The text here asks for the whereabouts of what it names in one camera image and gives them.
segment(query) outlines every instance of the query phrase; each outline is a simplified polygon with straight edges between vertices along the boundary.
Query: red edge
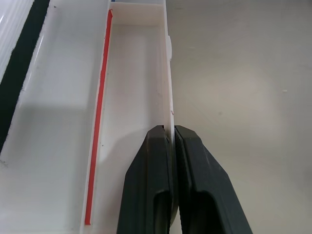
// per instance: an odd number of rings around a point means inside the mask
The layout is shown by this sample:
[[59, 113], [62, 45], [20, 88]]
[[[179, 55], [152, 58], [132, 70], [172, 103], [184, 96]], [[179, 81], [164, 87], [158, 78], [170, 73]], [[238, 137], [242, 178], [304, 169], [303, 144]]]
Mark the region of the red edge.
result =
[[99, 83], [99, 90], [98, 90], [98, 97], [97, 97], [96, 120], [94, 123], [94, 135], [93, 135], [93, 144], [92, 144], [92, 153], [91, 153], [91, 165], [90, 165], [90, 175], [89, 175], [89, 184], [88, 184], [86, 216], [84, 220], [85, 225], [91, 224], [91, 209], [92, 209], [94, 179], [95, 179], [97, 153], [98, 153], [98, 135], [99, 135], [99, 126], [100, 126], [100, 121], [101, 121], [101, 113], [102, 113], [104, 82], [105, 82], [105, 75], [106, 75], [106, 65], [107, 65], [107, 57], [108, 57], [109, 39], [110, 39], [110, 34], [111, 34], [112, 18], [113, 18], [112, 10], [109, 10], [108, 17], [107, 17], [106, 36], [105, 36], [104, 52], [103, 52], [103, 64], [102, 64], [102, 70], [100, 74], [100, 83]]

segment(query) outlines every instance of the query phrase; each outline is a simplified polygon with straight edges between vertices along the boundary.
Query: white plastic tray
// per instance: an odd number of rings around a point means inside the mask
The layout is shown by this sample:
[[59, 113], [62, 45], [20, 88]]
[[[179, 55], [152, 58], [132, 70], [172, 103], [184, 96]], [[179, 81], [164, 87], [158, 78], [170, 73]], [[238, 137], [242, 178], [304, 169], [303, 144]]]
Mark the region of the white plastic tray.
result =
[[[106, 17], [113, 26], [84, 226]], [[173, 107], [164, 4], [51, 1], [0, 159], [0, 233], [116, 233], [124, 175]]]

